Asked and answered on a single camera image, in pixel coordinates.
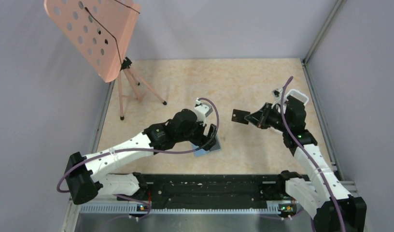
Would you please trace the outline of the beige card holder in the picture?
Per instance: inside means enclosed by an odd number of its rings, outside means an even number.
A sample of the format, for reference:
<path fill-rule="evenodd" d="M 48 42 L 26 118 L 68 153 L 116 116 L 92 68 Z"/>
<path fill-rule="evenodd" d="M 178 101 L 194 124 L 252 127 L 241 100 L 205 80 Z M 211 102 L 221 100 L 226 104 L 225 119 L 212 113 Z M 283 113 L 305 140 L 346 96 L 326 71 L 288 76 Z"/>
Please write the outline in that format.
<path fill-rule="evenodd" d="M 201 157 L 203 155 L 207 155 L 209 153 L 213 153 L 217 151 L 221 151 L 221 143 L 218 134 L 215 136 L 215 144 L 213 147 L 211 147 L 209 150 L 204 150 L 204 149 L 197 150 L 193 154 L 195 157 Z"/>

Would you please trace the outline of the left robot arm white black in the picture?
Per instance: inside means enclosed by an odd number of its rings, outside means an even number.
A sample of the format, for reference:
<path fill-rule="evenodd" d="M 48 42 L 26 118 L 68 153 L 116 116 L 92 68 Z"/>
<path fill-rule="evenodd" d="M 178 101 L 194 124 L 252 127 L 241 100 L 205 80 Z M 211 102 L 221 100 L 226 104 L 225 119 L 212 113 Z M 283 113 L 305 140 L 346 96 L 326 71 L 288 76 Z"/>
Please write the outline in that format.
<path fill-rule="evenodd" d="M 99 195 L 121 194 L 136 200 L 147 194 L 147 184 L 140 173 L 112 174 L 112 171 L 158 153 L 174 154 L 177 143 L 190 142 L 198 150 L 210 150 L 216 143 L 217 124 L 211 124 L 204 134 L 207 117 L 214 109 L 204 103 L 194 110 L 183 109 L 172 119 L 150 125 L 133 138 L 106 150 L 69 156 L 61 181 L 68 186 L 68 193 L 75 205 L 87 203 Z"/>

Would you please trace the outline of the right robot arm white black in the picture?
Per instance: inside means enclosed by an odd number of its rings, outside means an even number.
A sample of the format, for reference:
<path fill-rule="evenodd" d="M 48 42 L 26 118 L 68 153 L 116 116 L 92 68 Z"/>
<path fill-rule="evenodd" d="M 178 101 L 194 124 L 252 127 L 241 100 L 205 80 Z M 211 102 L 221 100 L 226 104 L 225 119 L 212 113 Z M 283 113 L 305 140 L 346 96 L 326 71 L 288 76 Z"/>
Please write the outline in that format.
<path fill-rule="evenodd" d="M 260 129 L 282 132 L 284 145 L 313 185 L 296 172 L 282 171 L 275 186 L 279 198 L 294 198 L 311 217 L 315 232 L 362 232 L 367 205 L 342 185 L 323 158 L 316 139 L 306 129 L 307 103 L 306 97 L 288 96 L 282 103 L 265 103 L 244 120 Z"/>

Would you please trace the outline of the black VIP credit card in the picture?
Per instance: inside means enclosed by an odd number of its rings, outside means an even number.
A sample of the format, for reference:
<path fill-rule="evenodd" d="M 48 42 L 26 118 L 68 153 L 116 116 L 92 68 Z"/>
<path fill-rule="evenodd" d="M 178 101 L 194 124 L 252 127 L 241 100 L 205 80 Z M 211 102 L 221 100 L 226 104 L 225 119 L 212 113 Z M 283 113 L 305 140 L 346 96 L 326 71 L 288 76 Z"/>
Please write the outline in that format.
<path fill-rule="evenodd" d="M 248 125 L 249 121 L 245 119 L 246 116 L 250 115 L 251 113 L 249 111 L 243 111 L 243 110 L 238 110 L 234 109 L 232 112 L 232 122 L 240 123 L 240 124 L 245 124 Z"/>

